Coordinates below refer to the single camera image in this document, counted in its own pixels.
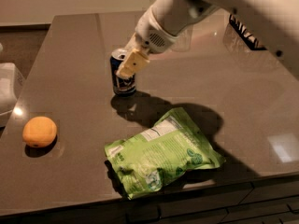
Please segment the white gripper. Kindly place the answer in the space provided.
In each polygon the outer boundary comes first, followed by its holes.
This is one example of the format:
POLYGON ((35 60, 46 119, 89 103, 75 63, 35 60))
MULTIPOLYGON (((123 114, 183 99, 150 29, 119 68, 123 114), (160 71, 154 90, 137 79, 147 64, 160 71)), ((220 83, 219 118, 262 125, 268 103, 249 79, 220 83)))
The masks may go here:
POLYGON ((125 49, 130 50, 120 64, 116 75, 129 79, 146 67, 149 57, 139 51, 140 46, 148 53, 163 53, 178 39, 178 17, 171 7, 151 6, 140 18, 125 49))

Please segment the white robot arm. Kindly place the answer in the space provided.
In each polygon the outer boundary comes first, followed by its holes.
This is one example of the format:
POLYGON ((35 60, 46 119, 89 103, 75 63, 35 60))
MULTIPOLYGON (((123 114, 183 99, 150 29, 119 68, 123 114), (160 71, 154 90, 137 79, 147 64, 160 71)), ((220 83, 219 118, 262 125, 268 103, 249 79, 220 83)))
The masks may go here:
POLYGON ((151 54, 168 50, 181 33, 222 8, 246 26, 294 76, 299 75, 299 0, 156 0, 125 46, 116 75, 132 77, 151 54))

